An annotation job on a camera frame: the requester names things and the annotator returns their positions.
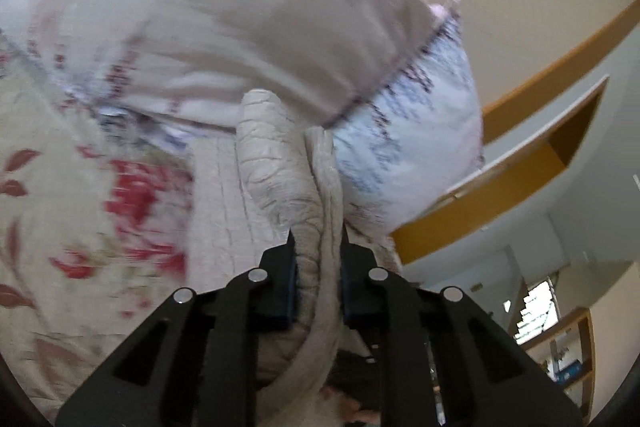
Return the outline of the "beige cable knit sweater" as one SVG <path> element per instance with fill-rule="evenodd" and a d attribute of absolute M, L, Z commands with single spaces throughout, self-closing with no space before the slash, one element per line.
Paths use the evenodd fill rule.
<path fill-rule="evenodd" d="M 293 325 L 258 337 L 257 422 L 261 426 L 341 426 L 337 397 L 321 389 L 338 349 L 359 348 L 345 331 L 338 300 L 340 243 L 373 251 L 387 271 L 400 262 L 392 240 L 345 225 L 343 191 L 332 134 L 295 124 L 277 95 L 243 96 L 233 136 L 189 146 L 193 171 L 188 279 L 197 291 L 218 289 L 258 265 L 262 253 L 295 242 Z"/>

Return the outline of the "pink floral pillow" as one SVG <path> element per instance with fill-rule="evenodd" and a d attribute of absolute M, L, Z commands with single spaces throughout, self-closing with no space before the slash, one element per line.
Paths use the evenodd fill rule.
<path fill-rule="evenodd" d="M 1 29 L 68 94 L 179 150 L 247 92 L 334 136 L 348 222 L 387 234 L 478 167 L 459 0 L 1 0 Z"/>

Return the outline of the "window with bars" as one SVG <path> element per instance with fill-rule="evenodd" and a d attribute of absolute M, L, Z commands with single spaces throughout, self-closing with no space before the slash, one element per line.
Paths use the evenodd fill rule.
<path fill-rule="evenodd" d="M 524 298 L 524 309 L 516 323 L 514 339 L 519 345 L 527 343 L 559 321 L 558 306 L 552 280 L 547 277 L 529 289 Z"/>

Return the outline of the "floral beige bedspread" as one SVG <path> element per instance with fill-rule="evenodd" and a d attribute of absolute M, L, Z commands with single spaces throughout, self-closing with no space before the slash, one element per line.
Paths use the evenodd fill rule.
<path fill-rule="evenodd" d="M 1 46 L 1 355 L 46 421 L 186 280 L 188 166 Z"/>

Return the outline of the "wooden wall shelf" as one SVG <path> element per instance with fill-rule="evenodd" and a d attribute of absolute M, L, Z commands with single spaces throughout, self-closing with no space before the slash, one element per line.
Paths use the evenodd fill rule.
<path fill-rule="evenodd" d="M 589 309 L 575 308 L 550 329 L 522 343 L 521 347 L 576 404 L 582 423 L 587 426 L 596 377 Z"/>

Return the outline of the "wooden bed headboard frame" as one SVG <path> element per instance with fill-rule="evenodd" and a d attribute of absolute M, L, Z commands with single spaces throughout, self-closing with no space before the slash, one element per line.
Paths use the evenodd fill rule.
<path fill-rule="evenodd" d="M 632 2 L 614 20 L 484 112 L 482 169 L 458 183 L 393 239 L 405 265 L 488 228 L 570 167 L 605 92 L 608 65 L 639 25 Z"/>

